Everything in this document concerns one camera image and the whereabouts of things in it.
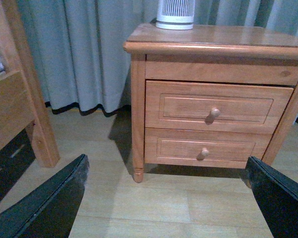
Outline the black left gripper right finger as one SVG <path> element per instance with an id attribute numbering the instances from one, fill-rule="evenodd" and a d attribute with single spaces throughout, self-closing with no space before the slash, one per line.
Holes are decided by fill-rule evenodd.
<path id="1" fill-rule="evenodd" d="M 298 183 L 254 156 L 245 170 L 273 237 L 298 238 Z"/>

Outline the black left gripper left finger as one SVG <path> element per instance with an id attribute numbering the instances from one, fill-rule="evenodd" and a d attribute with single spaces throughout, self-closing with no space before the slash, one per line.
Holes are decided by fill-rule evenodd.
<path id="1" fill-rule="evenodd" d="M 0 213 L 0 238 L 67 238 L 85 192 L 85 154 Z"/>

